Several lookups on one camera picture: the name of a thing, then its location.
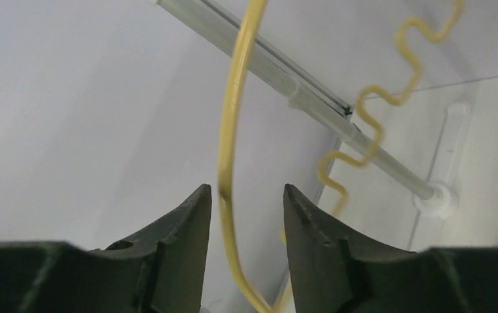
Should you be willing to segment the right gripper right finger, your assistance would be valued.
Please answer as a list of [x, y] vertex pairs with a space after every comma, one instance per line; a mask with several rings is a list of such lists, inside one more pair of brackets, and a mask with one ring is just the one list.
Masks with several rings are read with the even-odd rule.
[[498, 248], [401, 250], [342, 223], [287, 184], [297, 312], [498, 312]]

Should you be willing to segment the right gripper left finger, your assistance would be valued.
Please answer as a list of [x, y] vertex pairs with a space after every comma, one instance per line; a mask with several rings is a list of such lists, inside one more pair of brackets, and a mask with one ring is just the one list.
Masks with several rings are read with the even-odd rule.
[[104, 250], [0, 242], [0, 312], [198, 312], [211, 187]]

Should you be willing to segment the yellow wavy hanger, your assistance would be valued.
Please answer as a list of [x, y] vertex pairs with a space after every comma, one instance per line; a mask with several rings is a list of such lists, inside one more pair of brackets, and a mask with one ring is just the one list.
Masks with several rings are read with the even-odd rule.
[[[258, 312], [282, 312], [287, 303], [293, 298], [292, 287], [287, 285], [278, 303], [269, 305], [261, 293], [246, 279], [242, 271], [238, 255], [232, 199], [232, 180], [240, 102], [245, 87], [247, 69], [266, 6], [266, 1], [249, 2], [234, 45], [221, 116], [217, 186], [223, 243], [228, 265], [237, 287]], [[340, 151], [332, 151], [322, 158], [317, 168], [319, 180], [324, 185], [338, 191], [341, 195], [334, 210], [336, 215], [344, 208], [348, 200], [348, 192], [343, 185], [328, 177], [326, 174], [327, 165], [333, 160], [342, 160], [355, 168], [363, 168], [371, 162], [373, 157], [379, 155], [380, 145], [384, 139], [384, 127], [366, 110], [366, 98], [370, 94], [374, 94], [392, 106], [401, 106], [410, 98], [411, 93], [423, 76], [424, 66], [418, 56], [408, 47], [406, 41], [407, 31], [415, 27], [430, 43], [436, 44], [442, 42], [449, 35], [453, 26], [457, 24], [463, 11], [464, 2], [454, 1], [453, 7], [449, 19], [438, 31], [430, 28], [421, 18], [409, 18], [400, 25], [396, 33], [397, 49], [402, 58], [410, 64], [413, 73], [398, 96], [389, 93], [379, 85], [369, 85], [360, 91], [356, 100], [357, 116], [375, 131], [373, 140], [366, 145], [364, 152], [362, 152], [362, 158], [355, 159]]]

